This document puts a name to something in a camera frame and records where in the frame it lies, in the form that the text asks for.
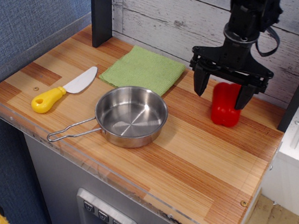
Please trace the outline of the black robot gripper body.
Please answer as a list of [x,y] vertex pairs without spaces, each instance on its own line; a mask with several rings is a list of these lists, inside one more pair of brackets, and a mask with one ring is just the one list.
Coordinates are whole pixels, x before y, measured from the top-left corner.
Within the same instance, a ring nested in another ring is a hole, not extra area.
[[192,70],[201,66],[204,70],[239,85],[253,85],[256,93],[267,90],[268,81],[274,77],[272,71],[254,59],[251,54],[259,35],[239,36],[224,31],[225,40],[220,47],[194,46],[190,66]]

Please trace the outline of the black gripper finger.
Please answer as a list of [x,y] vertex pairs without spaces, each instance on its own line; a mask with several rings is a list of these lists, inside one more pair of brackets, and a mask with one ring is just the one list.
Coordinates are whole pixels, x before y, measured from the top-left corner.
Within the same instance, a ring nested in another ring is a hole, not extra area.
[[209,81],[209,73],[201,66],[194,69],[194,91],[198,96],[203,95]]
[[242,110],[256,93],[256,89],[257,87],[253,85],[242,85],[236,99],[235,110]]

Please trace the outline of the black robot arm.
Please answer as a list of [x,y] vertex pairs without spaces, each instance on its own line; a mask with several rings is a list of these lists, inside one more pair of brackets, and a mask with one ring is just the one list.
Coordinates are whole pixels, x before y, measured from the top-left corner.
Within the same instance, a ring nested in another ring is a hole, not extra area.
[[274,77],[251,55],[260,33],[268,32],[276,43],[280,38],[271,28],[282,14],[280,0],[231,0],[231,16],[224,27],[221,47],[193,47],[190,66],[194,71],[194,91],[200,96],[210,75],[240,85],[235,109],[243,109],[254,94],[265,92]]

